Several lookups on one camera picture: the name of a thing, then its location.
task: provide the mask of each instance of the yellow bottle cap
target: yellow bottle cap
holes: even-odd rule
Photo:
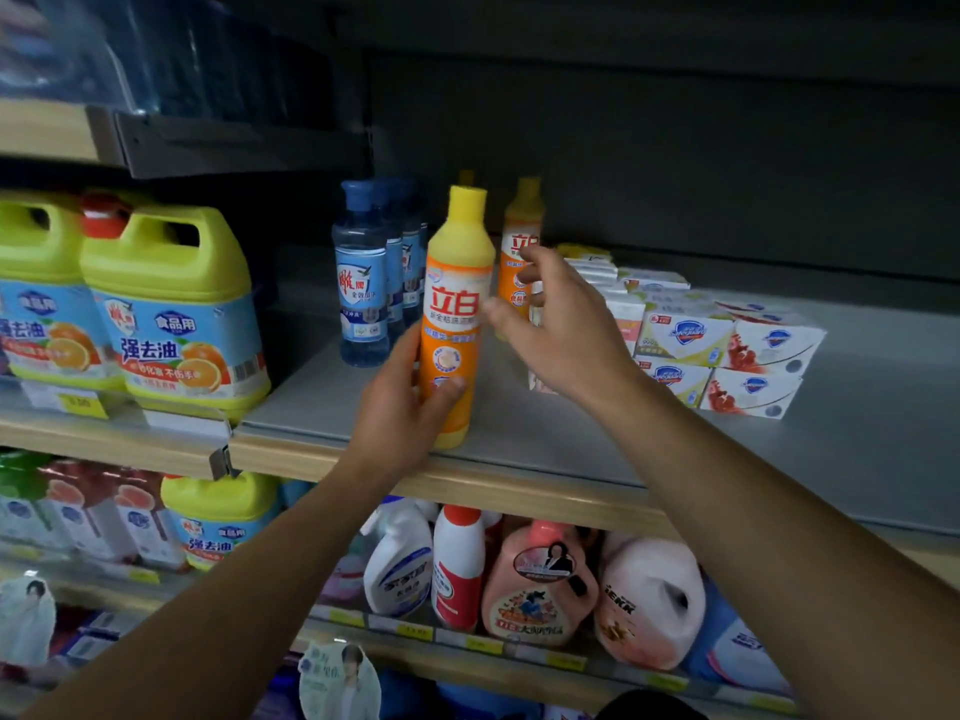
[[[487,190],[477,187],[450,187],[450,209],[446,218],[454,222],[483,225],[483,211],[487,204]]]
[[[534,200],[540,196],[540,177],[522,176],[516,180],[516,195],[522,200]]]

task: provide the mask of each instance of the green bottle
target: green bottle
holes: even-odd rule
[[[26,450],[0,454],[0,537],[57,550],[73,545],[37,472],[52,459]]]

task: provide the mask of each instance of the left hand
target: left hand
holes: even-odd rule
[[[393,347],[378,375],[360,397],[360,412],[343,459],[396,483],[426,458],[447,414],[467,390],[461,378],[444,381],[422,404],[413,389],[414,362],[420,350],[417,321]]]

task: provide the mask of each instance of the hand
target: hand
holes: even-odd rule
[[[545,384],[594,411],[643,372],[597,289],[556,250],[533,245],[520,254],[532,265],[520,271],[519,280],[543,281],[543,293],[531,297],[532,305],[543,307],[542,326],[534,326],[497,297],[484,302],[486,319]]]
[[[467,382],[444,381],[422,404],[413,389],[420,350],[417,321],[396,342],[390,358],[360,396],[360,412],[343,459],[395,484],[426,458],[447,414],[464,395]]]

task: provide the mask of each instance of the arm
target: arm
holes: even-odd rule
[[[955,716],[960,596],[647,377],[559,255],[525,257],[521,279],[543,281],[543,326],[497,300],[487,318],[604,425],[810,713]]]
[[[364,389],[349,447],[330,473],[236,554],[34,704],[25,720],[247,720],[361,524],[426,458],[464,390],[418,406],[420,327]]]

